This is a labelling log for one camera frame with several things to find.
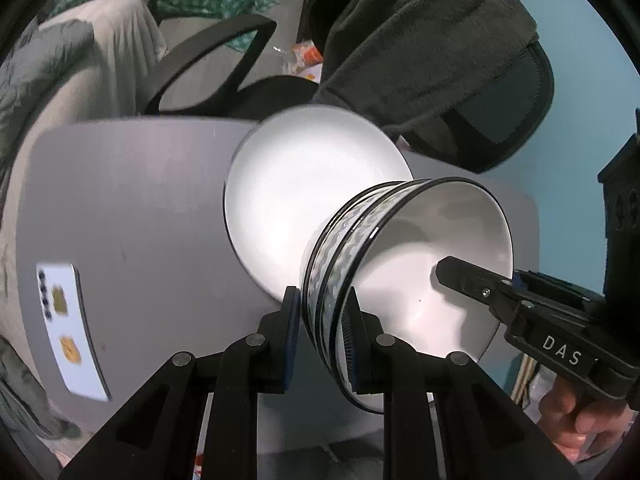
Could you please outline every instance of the gold sticker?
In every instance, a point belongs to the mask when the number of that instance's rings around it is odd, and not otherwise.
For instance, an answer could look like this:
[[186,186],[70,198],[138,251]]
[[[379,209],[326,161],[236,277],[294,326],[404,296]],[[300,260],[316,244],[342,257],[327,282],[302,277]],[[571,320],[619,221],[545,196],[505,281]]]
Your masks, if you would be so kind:
[[82,362],[82,357],[73,338],[61,335],[60,344],[62,345],[62,351],[64,352],[67,361],[75,365],[79,365]]
[[53,296],[53,310],[56,311],[56,314],[67,316],[65,291],[62,290],[62,287],[53,287],[51,295]]

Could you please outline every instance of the blue patterned bowl exterior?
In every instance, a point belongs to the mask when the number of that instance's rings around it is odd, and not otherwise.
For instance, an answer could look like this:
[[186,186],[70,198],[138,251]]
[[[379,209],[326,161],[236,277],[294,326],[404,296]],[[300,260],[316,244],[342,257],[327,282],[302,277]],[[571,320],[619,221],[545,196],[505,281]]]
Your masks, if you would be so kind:
[[335,250],[338,248],[341,240],[347,234],[351,226],[358,220],[359,215],[380,196],[397,186],[398,182],[387,182],[377,186],[370,187],[363,191],[350,202],[345,208],[338,211],[337,217],[332,218],[327,227],[329,230],[320,235],[316,246],[311,255],[311,260],[307,264],[305,278],[302,284],[303,304],[302,309],[306,312],[305,322],[307,324],[307,333],[311,342],[318,348],[316,341],[316,307],[318,304],[318,292],[322,277],[327,271],[329,263],[334,256]]
[[359,216],[351,223],[351,228],[345,232],[342,243],[333,251],[333,258],[327,264],[327,269],[322,273],[326,286],[322,291],[322,297],[318,298],[320,306],[320,348],[325,363],[329,364],[329,341],[331,321],[336,309],[336,301],[340,289],[353,260],[360,251],[364,242],[378,228],[378,223],[385,214],[398,204],[405,196],[416,187],[430,181],[430,179],[413,180],[399,184],[386,194],[379,196],[377,201],[369,202],[368,208],[359,208]]

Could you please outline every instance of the white bowl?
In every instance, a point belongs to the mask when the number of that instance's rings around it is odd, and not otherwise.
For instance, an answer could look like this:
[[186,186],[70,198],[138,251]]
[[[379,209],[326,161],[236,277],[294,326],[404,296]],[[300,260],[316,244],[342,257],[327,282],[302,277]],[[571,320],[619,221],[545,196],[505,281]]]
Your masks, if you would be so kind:
[[397,186],[360,214],[323,277],[318,347],[340,389],[361,408],[382,412],[382,396],[360,396],[348,381],[340,315],[353,285],[360,309],[418,352],[464,351],[478,360],[498,321],[486,306],[440,286],[434,268],[456,256],[507,278],[509,227],[494,197],[462,178]]
[[299,283],[309,238],[348,199],[411,172],[374,124],[341,108],[290,108],[261,123],[236,151],[223,207],[244,268],[276,300]]

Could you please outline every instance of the chair backrest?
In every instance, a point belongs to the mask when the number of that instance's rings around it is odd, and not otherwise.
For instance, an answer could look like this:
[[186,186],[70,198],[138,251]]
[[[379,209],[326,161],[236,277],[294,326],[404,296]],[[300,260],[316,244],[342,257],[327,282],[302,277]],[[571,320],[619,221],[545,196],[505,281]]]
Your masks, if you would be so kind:
[[536,131],[551,106],[554,77],[538,42],[496,79],[437,118],[433,127],[455,140],[456,153],[439,153],[420,133],[405,140],[418,152],[480,173],[513,155]]

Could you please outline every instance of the hand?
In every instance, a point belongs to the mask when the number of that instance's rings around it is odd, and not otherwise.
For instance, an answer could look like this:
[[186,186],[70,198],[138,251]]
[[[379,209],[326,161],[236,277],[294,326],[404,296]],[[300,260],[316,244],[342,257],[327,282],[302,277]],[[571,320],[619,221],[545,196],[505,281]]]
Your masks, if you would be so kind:
[[[596,400],[575,415],[577,396],[574,386],[556,377],[554,386],[540,400],[541,418],[538,427],[569,462],[575,463],[606,451],[628,428],[633,412],[624,400]],[[588,435],[596,438],[584,454],[580,448]]]

